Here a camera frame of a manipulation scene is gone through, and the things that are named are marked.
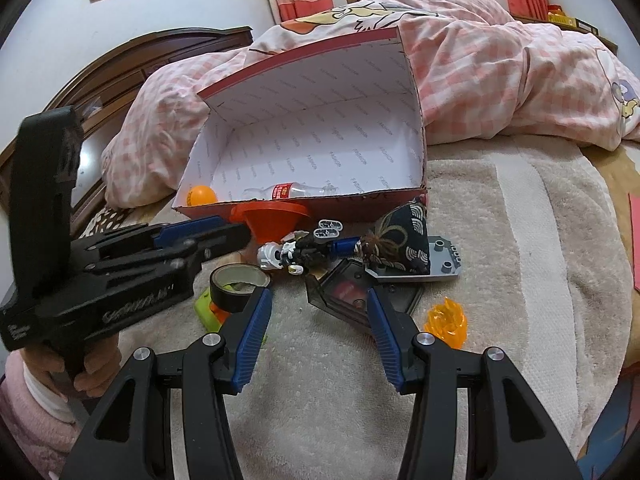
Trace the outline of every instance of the tape roll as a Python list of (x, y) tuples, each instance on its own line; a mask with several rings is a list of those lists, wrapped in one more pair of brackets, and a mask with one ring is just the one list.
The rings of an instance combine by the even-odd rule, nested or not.
[(269, 285), (269, 275), (249, 264), (227, 264), (209, 276), (211, 301), (231, 313), (244, 310), (255, 287)]

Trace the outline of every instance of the wooden headboard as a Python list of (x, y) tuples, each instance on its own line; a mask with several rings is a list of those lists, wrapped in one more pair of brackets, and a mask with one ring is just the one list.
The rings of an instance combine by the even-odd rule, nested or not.
[[(72, 235), (81, 232), (104, 205), (100, 155), (120, 131), (142, 84), (155, 70), (174, 61), (207, 52), (223, 52), (252, 42), (251, 28), (227, 30), (175, 28), (152, 32), (114, 48), (73, 78), (45, 110), (72, 105), (80, 113), (93, 110), (82, 125), (81, 168), (71, 197)], [(14, 142), (0, 154), (0, 205), (9, 214)]]

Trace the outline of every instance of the towel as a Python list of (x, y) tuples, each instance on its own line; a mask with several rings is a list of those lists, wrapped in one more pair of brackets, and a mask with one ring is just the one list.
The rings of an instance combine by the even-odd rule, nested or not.
[[(429, 156), (430, 234), (455, 243), (463, 273), (427, 284), (415, 322), (421, 327), (443, 296), (461, 303), (463, 349), (503, 348), (575, 456), (616, 384), (631, 322), (631, 271), (606, 185), (564, 139), (465, 140), (433, 146)], [(156, 217), (179, 219), (167, 209)], [(196, 297), (213, 265), (196, 278)], [(123, 355), (138, 346), (173, 351), (202, 336), (193, 301), (125, 331)], [(395, 479), (414, 397), (399, 396), (386, 381), (373, 339), (310, 306), (303, 280), (285, 275), (274, 280), (267, 334), (251, 383), (225, 398), (244, 477)], [(464, 400), (460, 394), (460, 480)], [(174, 469), (182, 480), (179, 392), (172, 403)]]

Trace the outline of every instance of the finger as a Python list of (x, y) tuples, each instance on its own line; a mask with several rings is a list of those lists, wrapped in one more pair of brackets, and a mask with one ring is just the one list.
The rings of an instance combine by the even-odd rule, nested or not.
[(76, 380), (74, 381), (74, 388), (80, 392), (91, 390), (102, 384), (111, 375), (113, 375), (114, 372), (117, 373), (118, 370), (120, 370), (119, 350), (116, 351), (116, 355), (113, 356), (111, 361), (109, 361), (95, 373), (89, 374), (87, 372), (82, 372), (81, 374), (78, 374)]
[(51, 376), (46, 372), (41, 372), (39, 370), (29, 370), (31, 375), (43, 386), (46, 386), (49, 390), (55, 393), (57, 396), (61, 397), (66, 402), (66, 395), (61, 393), (57, 386), (54, 384)]
[(107, 391), (107, 388), (111, 385), (113, 380), (118, 375), (120, 370), (116, 370), (110, 377), (107, 378), (102, 384), (99, 384), (97, 387), (92, 388), (91, 390), (87, 390), (86, 394), (89, 397), (101, 397)]
[(29, 345), (20, 350), (22, 360), (29, 370), (43, 372), (64, 372), (65, 360), (56, 354), (51, 348), (43, 344)]
[(118, 334), (96, 341), (84, 356), (84, 369), (93, 374), (113, 359), (118, 351)]

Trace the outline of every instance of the blue gripper pad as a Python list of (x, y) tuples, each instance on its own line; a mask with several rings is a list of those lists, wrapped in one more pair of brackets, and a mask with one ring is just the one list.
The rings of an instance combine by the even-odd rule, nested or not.
[(402, 355), (400, 347), (378, 295), (373, 288), (367, 293), (367, 315), (373, 337), (376, 340), (378, 353), (385, 369), (386, 379), (400, 392), (404, 386), (404, 375), (402, 374)]
[(185, 220), (178, 224), (163, 227), (154, 238), (156, 249), (167, 248), (175, 244), (178, 240), (193, 237), (197, 234), (211, 231), (226, 224), (226, 220), (221, 216), (207, 216), (196, 220)]
[(254, 373), (262, 339), (271, 319), (271, 298), (271, 291), (265, 288), (238, 344), (236, 370), (231, 378), (231, 387), (237, 393), (240, 393), (244, 385), (251, 381), (251, 375)]

